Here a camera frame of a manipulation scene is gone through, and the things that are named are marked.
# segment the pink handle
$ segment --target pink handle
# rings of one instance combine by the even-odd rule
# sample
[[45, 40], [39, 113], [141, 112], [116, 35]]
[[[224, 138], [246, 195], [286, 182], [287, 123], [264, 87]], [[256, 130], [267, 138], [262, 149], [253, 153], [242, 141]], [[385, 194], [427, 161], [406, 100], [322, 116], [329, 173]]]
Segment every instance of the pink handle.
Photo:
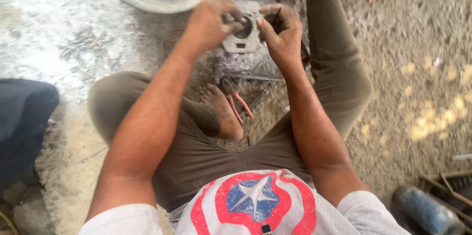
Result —
[[243, 120], [241, 120], [241, 117], [239, 116], [239, 113], [236, 110], [235, 103], [233, 101], [233, 97], [231, 96], [231, 94], [228, 94], [226, 96], [226, 98], [229, 100], [229, 104], [231, 105], [231, 109], [233, 109], [233, 112], [235, 113], [236, 118], [239, 121], [239, 123], [243, 123]]
[[239, 94], [237, 93], [237, 91], [233, 91], [233, 96], [235, 96], [235, 98], [243, 105], [244, 109], [247, 111], [247, 114], [249, 115], [249, 117], [251, 119], [254, 119], [254, 116], [251, 112], [251, 110], [249, 109], [249, 107], [247, 106], [247, 104], [244, 102], [244, 100], [239, 96]]

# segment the man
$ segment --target man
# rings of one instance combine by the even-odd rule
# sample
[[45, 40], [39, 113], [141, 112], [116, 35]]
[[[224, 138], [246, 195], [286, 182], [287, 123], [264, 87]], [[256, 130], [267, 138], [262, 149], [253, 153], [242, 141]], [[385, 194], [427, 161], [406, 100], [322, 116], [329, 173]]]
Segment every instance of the man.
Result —
[[[231, 0], [195, 8], [153, 79], [122, 72], [95, 84], [91, 116], [110, 150], [80, 234], [161, 234], [156, 204], [178, 221], [176, 234], [408, 234], [357, 177], [343, 142], [372, 86], [341, 3], [307, 2], [314, 88], [296, 16], [282, 5], [260, 10], [291, 113], [244, 152], [209, 139], [243, 137], [217, 87], [201, 103], [183, 98], [197, 57], [242, 27]], [[225, 13], [236, 21], [223, 24]]]

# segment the graphic t-shirt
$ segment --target graphic t-shirt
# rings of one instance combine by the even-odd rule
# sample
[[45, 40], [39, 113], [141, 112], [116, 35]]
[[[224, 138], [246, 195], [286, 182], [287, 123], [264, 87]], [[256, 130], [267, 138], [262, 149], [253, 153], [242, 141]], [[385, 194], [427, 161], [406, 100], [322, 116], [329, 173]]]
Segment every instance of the graphic t-shirt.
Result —
[[[288, 170], [239, 172], [206, 184], [184, 209], [176, 233], [199, 235], [407, 235], [368, 191], [337, 208]], [[89, 220], [79, 235], [162, 235], [157, 209], [130, 204]]]

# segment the bare foot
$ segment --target bare foot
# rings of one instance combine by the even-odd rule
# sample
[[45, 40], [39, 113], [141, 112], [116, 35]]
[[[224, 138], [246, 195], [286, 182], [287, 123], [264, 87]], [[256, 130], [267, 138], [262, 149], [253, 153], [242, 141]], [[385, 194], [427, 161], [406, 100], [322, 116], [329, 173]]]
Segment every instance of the bare foot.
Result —
[[236, 118], [226, 96], [221, 90], [210, 83], [200, 92], [201, 103], [215, 108], [216, 116], [221, 125], [220, 133], [216, 136], [220, 139], [239, 141], [243, 138], [244, 132]]

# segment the hand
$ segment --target hand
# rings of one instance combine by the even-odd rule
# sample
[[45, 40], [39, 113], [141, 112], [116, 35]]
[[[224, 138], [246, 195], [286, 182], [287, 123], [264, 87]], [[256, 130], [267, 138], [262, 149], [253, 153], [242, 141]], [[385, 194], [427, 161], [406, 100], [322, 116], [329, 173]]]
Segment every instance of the hand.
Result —
[[300, 46], [302, 24], [297, 16], [283, 4], [273, 4], [259, 9], [264, 15], [257, 19], [259, 38], [265, 40], [268, 52], [275, 64], [284, 70], [303, 67]]
[[[234, 20], [223, 23], [223, 15]], [[193, 10], [181, 42], [202, 54], [218, 45], [230, 33], [243, 29], [243, 14], [232, 0], [206, 0]]]

